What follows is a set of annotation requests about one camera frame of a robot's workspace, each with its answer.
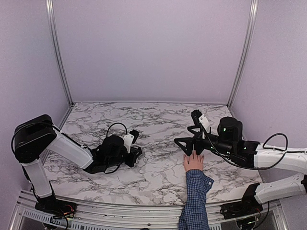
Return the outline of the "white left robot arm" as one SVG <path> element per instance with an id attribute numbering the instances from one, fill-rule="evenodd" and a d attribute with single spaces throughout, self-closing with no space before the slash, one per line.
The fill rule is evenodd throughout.
<path id="1" fill-rule="evenodd" d="M 122 164 L 132 168 L 142 155 L 142 149 L 133 146 L 138 136 L 136 130 L 126 131 L 123 137 L 107 135 L 102 144 L 92 149 L 56 127 L 49 115 L 41 115 L 15 128 L 11 149 L 34 188 L 37 204 L 57 213 L 60 201 L 47 179 L 40 159 L 43 153 L 56 154 L 89 174 L 111 174 L 110 168 L 118 170 Z"/>

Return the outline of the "blue checkered sleeve forearm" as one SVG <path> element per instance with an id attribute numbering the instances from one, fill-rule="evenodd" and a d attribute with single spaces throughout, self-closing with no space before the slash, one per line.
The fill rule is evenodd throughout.
<path id="1" fill-rule="evenodd" d="M 187 202 L 183 208 L 178 228 L 180 230 L 208 230 L 209 221 L 206 210 L 207 193 L 214 180 L 201 170 L 189 170 L 186 173 Z"/>

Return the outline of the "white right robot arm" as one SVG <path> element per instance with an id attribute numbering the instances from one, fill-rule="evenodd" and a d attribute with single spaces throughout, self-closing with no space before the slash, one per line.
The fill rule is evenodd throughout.
<path id="1" fill-rule="evenodd" d="M 193 116 L 193 126 L 188 131 L 189 138 L 176 138 L 174 142 L 188 156 L 193 151 L 200 155 L 209 150 L 227 163 L 246 170 L 264 171 L 271 168 L 294 171 L 294 176 L 270 183 L 251 184 L 246 189 L 243 200 L 238 203 L 238 211 L 247 215 L 256 204 L 305 195 L 307 193 L 307 150 L 267 146 L 258 141 L 243 140 L 242 122 L 233 117 L 220 119 L 217 134 L 211 133 L 206 116 Z"/>

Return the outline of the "person's hand with long nails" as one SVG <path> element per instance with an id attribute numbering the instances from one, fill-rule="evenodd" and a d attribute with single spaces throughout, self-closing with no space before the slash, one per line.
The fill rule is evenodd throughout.
<path id="1" fill-rule="evenodd" d="M 196 151 L 193 150 L 190 156 L 184 155 L 184 169 L 185 172 L 190 170 L 201 170 L 203 171 L 203 156 L 196 154 Z"/>

